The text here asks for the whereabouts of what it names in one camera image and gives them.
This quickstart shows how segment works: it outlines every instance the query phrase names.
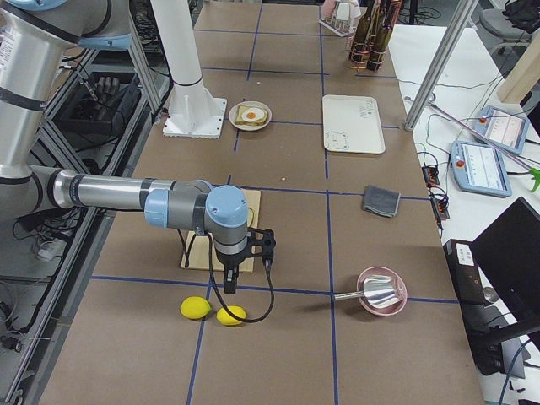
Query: folded cloth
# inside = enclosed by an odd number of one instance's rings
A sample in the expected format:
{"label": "folded cloth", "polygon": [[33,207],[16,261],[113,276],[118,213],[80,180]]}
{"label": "folded cloth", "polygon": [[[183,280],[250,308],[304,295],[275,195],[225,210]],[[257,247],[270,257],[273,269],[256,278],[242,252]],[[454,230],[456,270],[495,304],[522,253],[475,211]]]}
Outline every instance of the folded cloth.
{"label": "folded cloth", "polygon": [[375,186],[367,186],[364,196],[364,210],[383,217],[392,218],[397,214],[401,193]]}

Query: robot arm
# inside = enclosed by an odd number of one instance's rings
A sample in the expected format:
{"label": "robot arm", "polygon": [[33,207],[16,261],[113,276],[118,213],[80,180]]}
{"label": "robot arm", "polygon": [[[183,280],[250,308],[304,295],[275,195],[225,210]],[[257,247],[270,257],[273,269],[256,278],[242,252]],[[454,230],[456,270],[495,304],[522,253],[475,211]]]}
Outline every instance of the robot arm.
{"label": "robot arm", "polygon": [[235,292],[244,259],[272,261],[273,232],[248,229],[246,198],[235,187],[27,165],[62,54],[77,44],[125,49],[127,0],[0,0],[0,11],[8,21],[0,46],[0,222],[54,207],[140,210],[151,225],[211,233],[226,293]]}

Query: brown tabletop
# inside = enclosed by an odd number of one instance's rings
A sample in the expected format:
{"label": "brown tabletop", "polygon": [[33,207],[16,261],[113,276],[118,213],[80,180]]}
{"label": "brown tabletop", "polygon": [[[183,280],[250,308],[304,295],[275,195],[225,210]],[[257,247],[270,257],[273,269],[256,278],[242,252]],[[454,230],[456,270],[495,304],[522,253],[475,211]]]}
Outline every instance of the brown tabletop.
{"label": "brown tabletop", "polygon": [[[262,191],[259,227],[278,242],[276,304],[263,322],[188,321],[188,296],[219,303],[208,273],[179,268],[180,243],[140,213],[119,213],[41,405],[480,404],[478,377],[387,56],[378,73],[348,67],[344,39],[316,6],[205,3],[196,38],[205,86],[228,109],[258,100],[260,132],[225,123],[220,140],[165,138],[156,127],[134,177],[205,179]],[[386,152],[328,153],[321,97],[377,99]],[[393,219],[361,209],[369,184],[402,194]],[[410,300],[377,317],[357,300],[365,268],[399,273]],[[248,315],[268,304],[260,262],[225,296]]]}

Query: table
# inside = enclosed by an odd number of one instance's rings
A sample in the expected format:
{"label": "table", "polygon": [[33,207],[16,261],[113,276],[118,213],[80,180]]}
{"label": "table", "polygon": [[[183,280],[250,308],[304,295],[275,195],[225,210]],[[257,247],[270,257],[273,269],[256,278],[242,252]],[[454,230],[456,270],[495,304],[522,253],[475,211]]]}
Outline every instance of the table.
{"label": "table", "polygon": [[[174,230],[119,213],[41,405],[483,403],[413,140],[399,127],[392,59],[356,73],[318,18],[315,6],[205,3],[196,29],[205,85],[228,108],[264,102],[273,121],[255,133],[224,125],[219,141],[164,138],[156,127],[134,173],[262,190],[259,224],[278,242],[272,314],[232,328],[215,314],[184,319],[190,295],[218,308],[208,274],[178,268]],[[384,154],[325,152],[327,94],[377,98]],[[369,184],[402,193],[394,219],[360,209]],[[371,266],[403,277],[400,314],[332,302]],[[226,300],[261,314],[260,262],[239,285]]]}
{"label": "table", "polygon": [[[400,90],[402,97],[414,98],[419,86],[405,82],[420,83],[427,71],[430,61],[435,54],[440,40],[445,32],[444,27],[409,27],[397,26],[391,38],[390,50],[392,60],[397,73],[397,78],[402,80]],[[474,89],[435,87],[436,103],[445,111],[459,118],[476,116],[482,104],[496,105],[504,110],[521,112],[519,105],[501,103],[496,89],[503,83],[499,69],[495,66],[491,56],[485,49],[482,41],[478,38],[474,29],[467,28],[462,34],[456,49],[451,55],[445,70],[439,80],[439,84],[474,87],[477,84],[486,84]],[[406,109],[410,103],[405,102]],[[465,141],[472,141],[472,135],[460,132],[456,124],[432,116],[434,111],[430,108],[424,110],[423,115],[414,128],[414,140],[418,143],[418,151],[423,150],[424,145],[428,152],[435,155],[440,163],[447,161],[447,154],[438,148],[449,150],[451,143],[460,138]],[[538,141],[538,135],[534,128],[530,126],[527,138]],[[522,156],[539,160],[540,148],[537,145],[526,143]],[[430,157],[426,157],[428,164],[433,163]],[[523,169],[505,158],[505,165],[508,171],[521,172]],[[538,193],[532,194],[533,181],[530,176],[511,176],[510,183],[513,194],[508,198],[497,198],[482,196],[470,192],[463,192],[450,173],[446,175],[446,166],[440,166],[441,185],[450,198],[451,219],[443,222],[444,231],[442,241],[449,239],[474,240],[485,228],[487,228],[508,206],[519,196],[525,199],[540,212],[540,196]],[[481,274],[483,285],[489,285],[488,280]],[[508,309],[501,302],[497,303],[501,313],[508,312]],[[506,316],[509,323],[516,321],[512,316]],[[533,364],[540,361],[540,353],[531,344],[527,350],[532,353]],[[498,374],[485,377],[480,376],[483,386],[483,394],[486,399],[499,401],[500,390],[505,376]],[[516,388],[526,387],[526,391],[521,395],[515,391],[508,390],[505,395],[505,402],[517,403],[520,398],[528,398],[540,401],[540,372],[539,370],[526,368],[526,379],[524,381],[514,380]]]}

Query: fried egg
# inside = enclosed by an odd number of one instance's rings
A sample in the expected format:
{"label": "fried egg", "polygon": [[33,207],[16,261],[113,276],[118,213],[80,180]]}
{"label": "fried egg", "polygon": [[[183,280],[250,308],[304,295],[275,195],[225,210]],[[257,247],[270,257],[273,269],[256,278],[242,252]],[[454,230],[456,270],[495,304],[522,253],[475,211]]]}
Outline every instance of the fried egg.
{"label": "fried egg", "polygon": [[244,122],[255,122],[263,119],[265,115],[265,111],[262,108],[250,107],[242,113],[241,119]]}

